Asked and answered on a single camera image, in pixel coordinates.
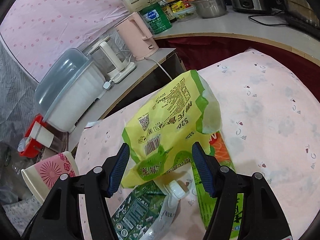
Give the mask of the red plastic basket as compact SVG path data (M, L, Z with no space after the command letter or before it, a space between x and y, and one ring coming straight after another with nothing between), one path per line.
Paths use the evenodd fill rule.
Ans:
M43 121L43 117L41 114L37 114L35 116L35 118L33 119L32 123L30 124L30 126L28 127L24 138L28 140L24 150L18 150L19 155L22 157L27 157L30 159L35 158L36 156L38 156L38 154L40 153L40 151L42 150L43 146L37 142L35 139L33 139L30 135L31 135L31 130L35 124L35 122L38 122L39 124L41 124L43 127L47 127L48 124L46 122Z

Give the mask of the pink floral curtain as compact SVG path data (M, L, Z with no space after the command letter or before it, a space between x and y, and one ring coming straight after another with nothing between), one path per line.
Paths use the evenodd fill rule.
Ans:
M1 23L14 57L41 81L69 48L85 49L129 15L120 0L16 0Z

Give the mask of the small steel pot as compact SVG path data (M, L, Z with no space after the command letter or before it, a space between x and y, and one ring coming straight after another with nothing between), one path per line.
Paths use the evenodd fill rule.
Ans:
M195 0L191 4L201 18L215 18L227 13L225 0Z

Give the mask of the green plastic pouch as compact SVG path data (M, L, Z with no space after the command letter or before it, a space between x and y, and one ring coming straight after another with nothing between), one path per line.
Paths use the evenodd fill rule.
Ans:
M162 239L176 219L192 182L192 176L182 171L135 187L112 215L117 237Z

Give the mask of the dark red cloth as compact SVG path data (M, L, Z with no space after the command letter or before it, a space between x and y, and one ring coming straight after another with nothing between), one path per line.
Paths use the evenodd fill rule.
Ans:
M177 37L158 39L161 48L175 48L185 67L201 70L252 48L271 56L295 73L313 93L319 90L319 66L287 50L230 37Z

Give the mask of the pink patterned paper cup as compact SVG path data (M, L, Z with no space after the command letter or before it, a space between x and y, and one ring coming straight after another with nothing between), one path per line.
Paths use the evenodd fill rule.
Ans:
M39 161L21 172L27 187L41 204L62 174L66 173L70 177L79 175L75 160L68 151Z

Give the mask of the yellow-green snack bag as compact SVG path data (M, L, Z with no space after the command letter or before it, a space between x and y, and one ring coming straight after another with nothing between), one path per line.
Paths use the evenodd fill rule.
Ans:
M222 126L219 102L195 70L184 72L138 110L125 125L123 141L135 165L124 175L124 188L134 188L192 161L199 142L210 152L210 137Z

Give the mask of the green tin can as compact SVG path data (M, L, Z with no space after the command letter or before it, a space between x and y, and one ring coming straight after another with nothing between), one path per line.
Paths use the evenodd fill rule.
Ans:
M142 9L139 13L154 35L162 33L172 27L172 24L159 3L152 4Z

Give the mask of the pink patterned tablecloth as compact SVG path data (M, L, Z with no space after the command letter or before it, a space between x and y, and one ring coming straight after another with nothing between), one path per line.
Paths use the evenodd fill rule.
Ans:
M237 173L261 172L299 239L319 212L319 102L293 72L256 50L248 50L199 71L217 98L221 134ZM84 129L75 162L86 174L122 144L125 124L157 92ZM189 194L163 239L203 239L191 166L182 175Z

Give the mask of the white dish rack grey lid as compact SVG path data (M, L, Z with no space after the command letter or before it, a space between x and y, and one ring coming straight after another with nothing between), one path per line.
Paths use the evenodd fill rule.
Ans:
M71 132L90 105L105 94L105 82L92 59L68 49L37 86L36 109L57 130Z

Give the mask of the green carton box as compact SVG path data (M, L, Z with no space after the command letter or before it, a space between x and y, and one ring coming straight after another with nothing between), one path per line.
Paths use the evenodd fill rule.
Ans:
M233 171L235 171L231 157L229 156L229 152L220 132L216 132L211 135L209 144L209 154L214 156L220 165L228 166ZM204 223L205 229L208 229L208 225L216 204L216 198L211 198L210 195L204 190L202 181L200 179L200 175L197 171L195 164L191 163L191 166L195 181L195 189L197 193L197 200L199 204L201 219ZM239 193L237 196L237 204L235 208L235 216L230 239L238 239L242 219L243 200L244 194Z

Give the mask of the white tall cup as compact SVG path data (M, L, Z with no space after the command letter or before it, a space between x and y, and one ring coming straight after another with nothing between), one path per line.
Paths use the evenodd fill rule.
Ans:
M37 121L31 129L30 136L56 153L60 153L64 149L63 142Z

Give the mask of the yellow label jar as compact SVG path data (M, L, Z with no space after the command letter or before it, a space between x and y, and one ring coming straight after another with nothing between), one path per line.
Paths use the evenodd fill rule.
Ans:
M183 19L188 16L186 9L191 8L189 2L183 2L181 0L175 0L169 3L173 16L177 19Z

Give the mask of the pink electric kettle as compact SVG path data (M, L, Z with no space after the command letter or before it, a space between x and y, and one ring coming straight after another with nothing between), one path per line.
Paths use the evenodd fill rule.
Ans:
M136 61L153 55L159 47L140 14L133 12L115 26Z

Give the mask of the large steel steamer pot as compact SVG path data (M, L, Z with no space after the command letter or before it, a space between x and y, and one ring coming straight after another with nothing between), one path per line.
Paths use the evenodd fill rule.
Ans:
M284 0L287 11L299 20L319 28L319 19L306 0Z

